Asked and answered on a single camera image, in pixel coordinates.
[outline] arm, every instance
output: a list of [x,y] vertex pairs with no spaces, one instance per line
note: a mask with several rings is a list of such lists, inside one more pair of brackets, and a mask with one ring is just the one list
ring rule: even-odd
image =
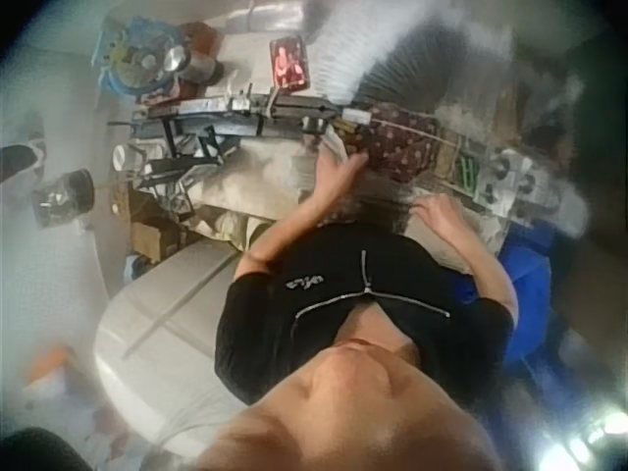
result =
[[439,194],[419,198],[411,212],[460,254],[469,265],[478,293],[503,305],[516,326],[519,313],[514,286],[501,264],[464,222],[456,204]]
[[237,265],[234,279],[249,273],[270,273],[270,264],[292,243],[316,228],[338,200],[348,193],[367,160],[365,154],[355,154],[339,165],[332,151],[322,145],[312,196],[255,241]]

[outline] spool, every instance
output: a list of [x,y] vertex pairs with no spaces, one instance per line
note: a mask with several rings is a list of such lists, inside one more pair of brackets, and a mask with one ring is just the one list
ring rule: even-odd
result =
[[35,220],[41,228],[67,224],[94,207],[95,188],[86,169],[63,174],[31,195]]

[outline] reflective stripe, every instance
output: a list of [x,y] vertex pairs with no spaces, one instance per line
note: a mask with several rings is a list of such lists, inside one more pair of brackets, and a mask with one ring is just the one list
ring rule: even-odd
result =
[[371,290],[371,282],[368,280],[366,275],[366,250],[362,250],[361,253],[361,269],[362,269],[362,281],[364,282],[364,290],[359,292],[351,292],[349,294],[341,294],[339,296],[332,297],[331,299],[327,299],[325,301],[317,302],[310,306],[307,306],[296,313],[294,316],[294,322],[292,323],[292,328],[290,329],[290,337],[294,334],[294,329],[296,329],[296,324],[298,323],[299,318],[303,314],[307,314],[308,312],[313,311],[314,309],[318,309],[319,307],[329,306],[330,304],[334,304],[335,302],[342,301],[343,299],[350,299],[352,297],[363,296],[364,294],[371,294],[374,296],[384,297],[388,299],[396,299],[398,301],[408,302],[410,304],[415,304],[417,306],[425,307],[426,309],[430,309],[434,312],[438,312],[443,316],[449,318],[451,315],[449,312],[441,309],[440,307],[433,306],[431,304],[427,304],[423,301],[419,301],[418,299],[412,299],[411,297],[401,296],[399,294],[388,294],[385,292],[378,292]]

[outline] blue cloth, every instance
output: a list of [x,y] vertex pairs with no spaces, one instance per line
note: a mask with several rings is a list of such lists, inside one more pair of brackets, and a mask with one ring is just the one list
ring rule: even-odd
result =
[[[520,245],[504,246],[499,261],[512,280],[519,301],[519,324],[512,334],[503,364],[520,360],[544,342],[550,320],[550,261]],[[479,297],[470,276],[449,271],[455,297],[469,303]]]

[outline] white feather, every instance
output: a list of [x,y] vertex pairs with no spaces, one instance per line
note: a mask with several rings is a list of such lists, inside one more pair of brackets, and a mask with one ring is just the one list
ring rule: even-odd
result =
[[428,21],[438,0],[344,0],[336,4],[310,48],[317,92],[349,103],[367,72],[386,59],[401,38]]

